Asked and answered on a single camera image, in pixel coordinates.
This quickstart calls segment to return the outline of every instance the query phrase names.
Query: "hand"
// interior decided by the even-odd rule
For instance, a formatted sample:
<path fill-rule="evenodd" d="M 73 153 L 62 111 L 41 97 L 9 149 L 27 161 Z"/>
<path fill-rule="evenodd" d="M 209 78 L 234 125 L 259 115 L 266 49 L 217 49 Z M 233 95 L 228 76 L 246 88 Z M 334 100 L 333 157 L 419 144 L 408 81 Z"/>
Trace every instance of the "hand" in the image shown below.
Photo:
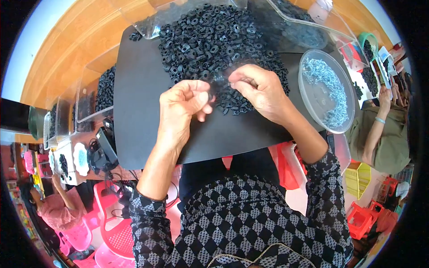
<path fill-rule="evenodd" d="M 248 99 L 270 121 L 282 125 L 287 107 L 293 106 L 275 72 L 247 64 L 230 75 L 231 87 Z"/>
<path fill-rule="evenodd" d="M 384 112 L 390 111 L 390 96 L 392 91 L 385 86 L 381 86 L 378 99 L 380 101 L 380 110 Z"/>
<path fill-rule="evenodd" d="M 198 121 L 204 122 L 205 115 L 213 111 L 208 104 L 209 89 L 207 82 L 183 80 L 161 94 L 158 145 L 167 150 L 182 150 L 189 139 L 192 116 L 196 114 Z"/>
<path fill-rule="evenodd" d="M 61 187 L 61 181 L 60 181 L 60 177 L 58 176 L 58 174 L 52 175 L 52 184 L 55 187 Z"/>
<path fill-rule="evenodd" d="M 392 94 L 393 94 L 393 103 L 396 103 L 396 100 L 398 99 L 398 96 L 400 97 L 401 95 L 399 94 L 399 87 L 397 83 L 393 83 L 392 85 Z"/>

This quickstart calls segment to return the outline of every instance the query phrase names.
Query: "pink shirt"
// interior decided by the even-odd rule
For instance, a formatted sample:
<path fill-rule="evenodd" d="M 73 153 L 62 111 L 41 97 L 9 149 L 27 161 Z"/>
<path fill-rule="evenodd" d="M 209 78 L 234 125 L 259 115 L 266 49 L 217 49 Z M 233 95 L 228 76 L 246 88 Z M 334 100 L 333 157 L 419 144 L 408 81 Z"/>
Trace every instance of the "pink shirt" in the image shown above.
<path fill-rule="evenodd" d="M 55 231 L 66 231 L 78 225 L 86 214 L 85 206 L 76 188 L 66 192 L 76 209 L 66 207 L 60 194 L 47 196 L 43 206 L 37 209 L 37 214 Z"/>

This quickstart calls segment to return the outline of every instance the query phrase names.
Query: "wrist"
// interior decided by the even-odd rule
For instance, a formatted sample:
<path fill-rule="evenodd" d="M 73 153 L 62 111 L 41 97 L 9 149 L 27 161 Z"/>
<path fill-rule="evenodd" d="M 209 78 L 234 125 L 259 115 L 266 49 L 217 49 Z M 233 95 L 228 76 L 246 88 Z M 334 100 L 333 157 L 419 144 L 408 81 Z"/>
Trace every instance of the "wrist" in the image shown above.
<path fill-rule="evenodd" d="M 300 113 L 298 110 L 291 105 L 285 105 L 281 110 L 281 126 L 285 129 L 290 128 L 291 125 L 294 125 L 294 121 L 299 118 Z"/>
<path fill-rule="evenodd" d="M 165 140 L 158 139 L 152 150 L 157 155 L 171 156 L 174 162 L 177 161 L 183 146 L 177 142 L 166 142 Z"/>
<path fill-rule="evenodd" d="M 383 120 L 386 120 L 387 114 L 389 113 L 390 109 L 386 108 L 380 108 L 380 110 L 377 113 L 377 117 Z"/>

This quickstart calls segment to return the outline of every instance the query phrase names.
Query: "green basket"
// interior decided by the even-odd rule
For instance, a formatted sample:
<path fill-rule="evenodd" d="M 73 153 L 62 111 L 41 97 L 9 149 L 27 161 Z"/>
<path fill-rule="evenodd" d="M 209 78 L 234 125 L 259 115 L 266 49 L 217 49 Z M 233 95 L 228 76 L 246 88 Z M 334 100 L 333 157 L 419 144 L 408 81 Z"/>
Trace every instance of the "green basket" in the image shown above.
<path fill-rule="evenodd" d="M 369 44 L 371 44 L 371 50 L 373 53 L 373 58 L 370 60 L 370 62 L 372 62 L 373 60 L 375 60 L 375 57 L 377 56 L 378 53 L 378 41 L 377 38 L 375 37 L 375 35 L 373 35 L 372 33 L 367 33 L 367 32 L 362 32 L 359 37 L 359 44 L 363 49 L 363 45 L 365 44 L 365 41 L 368 40 Z"/>

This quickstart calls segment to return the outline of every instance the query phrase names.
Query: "left hand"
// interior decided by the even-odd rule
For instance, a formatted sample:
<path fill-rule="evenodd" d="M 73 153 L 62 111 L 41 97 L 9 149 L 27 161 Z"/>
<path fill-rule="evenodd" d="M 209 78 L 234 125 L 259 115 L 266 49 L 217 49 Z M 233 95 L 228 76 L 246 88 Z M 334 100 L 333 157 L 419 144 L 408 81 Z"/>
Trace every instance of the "left hand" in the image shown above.
<path fill-rule="evenodd" d="M 381 86 L 378 99 L 380 101 L 380 110 L 389 112 L 390 110 L 390 94 L 392 91 L 385 86 Z"/>
<path fill-rule="evenodd" d="M 201 80 L 183 80 L 160 96 L 157 144 L 167 150 L 182 150 L 189 139 L 190 120 L 196 114 L 204 122 L 213 108 L 208 104 L 210 85 Z"/>

